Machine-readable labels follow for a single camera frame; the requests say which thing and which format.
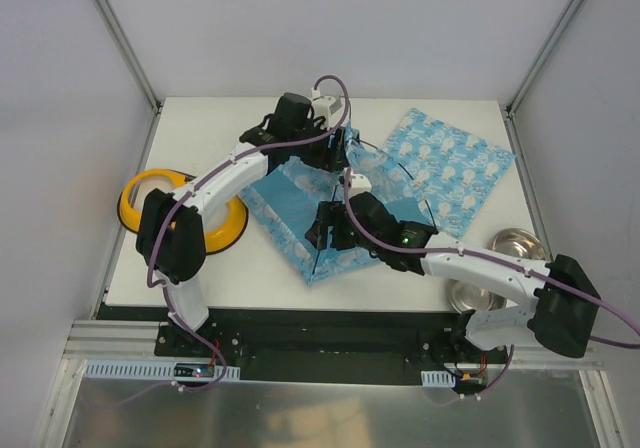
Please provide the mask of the black tent pole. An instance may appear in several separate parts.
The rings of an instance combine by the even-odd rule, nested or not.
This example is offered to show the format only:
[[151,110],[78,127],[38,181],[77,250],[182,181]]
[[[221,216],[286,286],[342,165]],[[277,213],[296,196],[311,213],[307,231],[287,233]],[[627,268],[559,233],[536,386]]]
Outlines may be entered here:
[[[343,184],[344,184],[344,174],[340,174],[336,178],[336,184],[333,188],[331,199],[329,201],[321,201],[318,204],[316,218],[326,219],[332,223],[330,239],[329,239],[330,244],[327,248],[333,247],[333,231],[335,227],[335,222],[339,218],[342,210],[341,208],[342,201],[338,198],[338,195],[343,191],[343,188],[344,188]],[[316,253],[316,257],[313,265],[313,270],[316,270],[318,266],[318,262],[321,258],[322,252],[326,249],[316,249],[317,253]]]
[[368,179],[371,193],[396,219],[435,225],[428,201],[396,157],[358,138],[348,141],[346,155],[352,172]]

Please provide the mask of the blue snowman pet tent fabric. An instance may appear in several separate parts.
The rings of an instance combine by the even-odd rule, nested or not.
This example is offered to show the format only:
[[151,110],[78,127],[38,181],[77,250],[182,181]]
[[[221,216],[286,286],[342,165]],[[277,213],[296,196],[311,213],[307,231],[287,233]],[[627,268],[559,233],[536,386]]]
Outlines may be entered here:
[[423,247],[436,228],[414,175],[356,129],[336,136],[344,141],[337,170],[293,156],[241,191],[241,200],[308,285],[377,261],[415,270],[418,258],[406,250]]

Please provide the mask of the blue snowman tent mat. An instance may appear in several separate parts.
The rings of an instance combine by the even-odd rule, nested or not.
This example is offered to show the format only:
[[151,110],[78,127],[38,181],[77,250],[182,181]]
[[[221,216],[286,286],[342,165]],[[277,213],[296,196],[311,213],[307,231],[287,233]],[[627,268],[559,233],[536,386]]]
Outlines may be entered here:
[[461,238],[515,159],[508,149],[412,108],[383,150],[414,177],[437,227]]

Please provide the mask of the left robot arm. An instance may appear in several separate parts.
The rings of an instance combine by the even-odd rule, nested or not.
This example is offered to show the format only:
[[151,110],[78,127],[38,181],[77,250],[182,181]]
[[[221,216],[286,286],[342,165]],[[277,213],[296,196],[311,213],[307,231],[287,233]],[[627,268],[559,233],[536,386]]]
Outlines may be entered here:
[[339,132],[350,113],[348,97],[283,94],[274,109],[215,164],[170,192],[145,198],[136,250],[147,265],[147,284],[160,287],[170,319],[181,327],[176,343],[188,356],[204,355],[211,333],[199,272],[208,256],[205,225],[227,202],[297,157],[325,171],[337,161]]

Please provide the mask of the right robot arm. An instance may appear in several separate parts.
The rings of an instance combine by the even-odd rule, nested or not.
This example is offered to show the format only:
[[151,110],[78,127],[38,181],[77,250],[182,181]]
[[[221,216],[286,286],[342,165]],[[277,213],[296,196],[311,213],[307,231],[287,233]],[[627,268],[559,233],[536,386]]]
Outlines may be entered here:
[[396,271],[467,283],[510,301],[509,308],[462,312],[450,337],[461,362],[529,341],[572,359],[586,352],[600,296],[569,256],[546,262],[475,248],[433,226],[397,219],[368,192],[346,203],[320,202],[305,238],[317,250],[360,247]]

